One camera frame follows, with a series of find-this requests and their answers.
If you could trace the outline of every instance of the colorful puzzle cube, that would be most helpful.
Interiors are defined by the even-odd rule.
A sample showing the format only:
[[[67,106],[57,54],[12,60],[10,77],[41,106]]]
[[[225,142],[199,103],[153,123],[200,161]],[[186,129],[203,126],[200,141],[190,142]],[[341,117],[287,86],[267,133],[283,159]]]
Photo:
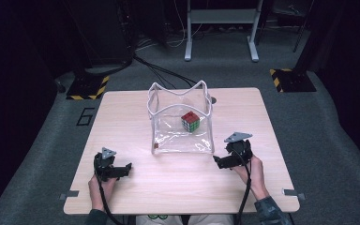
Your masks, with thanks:
[[[190,111],[181,117],[181,122],[184,129],[188,132],[193,132],[200,126],[200,117],[193,111]]]

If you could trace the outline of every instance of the white metal stand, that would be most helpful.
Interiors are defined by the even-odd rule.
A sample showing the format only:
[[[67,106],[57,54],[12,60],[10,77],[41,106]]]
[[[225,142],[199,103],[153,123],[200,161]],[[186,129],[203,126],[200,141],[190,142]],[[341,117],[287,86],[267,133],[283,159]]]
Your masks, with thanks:
[[[247,37],[251,59],[259,62],[259,56],[254,42],[263,0],[259,0],[256,8],[248,9],[195,9],[191,10],[190,1],[187,0],[187,46],[185,60],[191,60],[193,23],[253,23],[251,35]]]

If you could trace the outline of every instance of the pants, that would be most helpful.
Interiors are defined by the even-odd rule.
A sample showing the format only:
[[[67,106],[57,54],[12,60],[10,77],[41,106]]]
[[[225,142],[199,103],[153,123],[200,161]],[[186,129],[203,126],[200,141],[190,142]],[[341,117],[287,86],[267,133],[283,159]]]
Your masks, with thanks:
[[[180,216],[136,216],[137,225],[183,225]],[[232,215],[192,215],[188,225],[232,225]]]

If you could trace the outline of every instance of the clear plastic bag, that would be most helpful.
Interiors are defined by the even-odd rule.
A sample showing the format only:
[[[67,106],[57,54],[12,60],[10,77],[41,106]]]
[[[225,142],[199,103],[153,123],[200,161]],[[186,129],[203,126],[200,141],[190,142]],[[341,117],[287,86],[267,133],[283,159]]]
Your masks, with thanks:
[[[147,108],[153,129],[153,154],[215,151],[212,102],[204,81],[182,93],[154,82],[148,90]]]

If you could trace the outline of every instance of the wooden tabletop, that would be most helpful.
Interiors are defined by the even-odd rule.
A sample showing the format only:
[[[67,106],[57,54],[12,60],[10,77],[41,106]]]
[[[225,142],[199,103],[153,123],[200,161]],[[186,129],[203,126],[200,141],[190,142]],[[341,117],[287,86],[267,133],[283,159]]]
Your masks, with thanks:
[[[109,201],[113,214],[237,213],[246,185],[236,172],[219,169],[212,158],[228,156],[224,140],[235,131],[253,134],[249,141],[253,153],[263,161],[268,191],[284,212],[297,211],[297,198],[282,194],[283,188],[293,189],[293,184],[260,91],[256,88],[208,91],[217,99],[212,114],[214,154],[153,155],[147,91],[105,93],[70,188],[79,191],[79,195],[67,197],[65,213],[89,213],[87,182],[94,172],[94,156],[102,147],[117,152],[115,167],[132,163],[129,176],[115,183]],[[255,199],[250,193],[244,212],[256,212],[253,203]]]

